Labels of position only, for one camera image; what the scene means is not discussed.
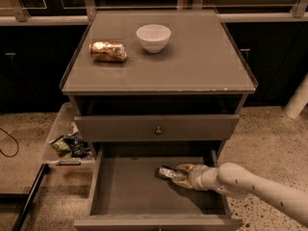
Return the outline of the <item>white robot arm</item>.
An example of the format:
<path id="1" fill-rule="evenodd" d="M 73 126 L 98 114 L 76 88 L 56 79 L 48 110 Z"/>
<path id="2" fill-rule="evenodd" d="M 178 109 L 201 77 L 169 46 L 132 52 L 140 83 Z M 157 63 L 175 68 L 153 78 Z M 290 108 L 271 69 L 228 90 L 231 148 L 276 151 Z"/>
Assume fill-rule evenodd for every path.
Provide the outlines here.
<path id="1" fill-rule="evenodd" d="M 183 164 L 176 170 L 180 171 L 180 176 L 172 182 L 180 187 L 213 190 L 230 197 L 251 193 L 308 227 L 308 192 L 260 177 L 234 163 L 224 163 L 219 167 Z"/>

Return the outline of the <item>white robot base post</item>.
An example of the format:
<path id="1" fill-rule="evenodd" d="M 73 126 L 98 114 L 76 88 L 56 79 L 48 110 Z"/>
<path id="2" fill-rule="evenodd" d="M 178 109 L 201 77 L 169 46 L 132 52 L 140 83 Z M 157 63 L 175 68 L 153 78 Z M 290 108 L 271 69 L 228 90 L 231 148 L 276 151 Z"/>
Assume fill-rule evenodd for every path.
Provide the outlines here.
<path id="1" fill-rule="evenodd" d="M 308 74 L 305 75 L 304 79 L 297 87 L 295 93 L 290 98 L 289 102 L 284 108 L 285 114 L 295 119 L 303 111 L 305 106 L 308 104 Z"/>

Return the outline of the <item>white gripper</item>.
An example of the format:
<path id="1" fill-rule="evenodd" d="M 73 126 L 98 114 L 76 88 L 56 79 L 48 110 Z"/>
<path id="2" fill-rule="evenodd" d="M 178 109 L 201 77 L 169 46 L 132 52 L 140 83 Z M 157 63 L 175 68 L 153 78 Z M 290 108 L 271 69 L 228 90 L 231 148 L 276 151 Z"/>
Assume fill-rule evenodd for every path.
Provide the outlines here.
<path id="1" fill-rule="evenodd" d="M 182 188 L 192 189 L 197 191 L 208 191 L 202 180 L 202 175 L 209 169 L 205 165 L 182 164 L 176 167 L 178 171 L 188 174 L 188 179 L 179 180 L 173 179 L 172 182 Z"/>

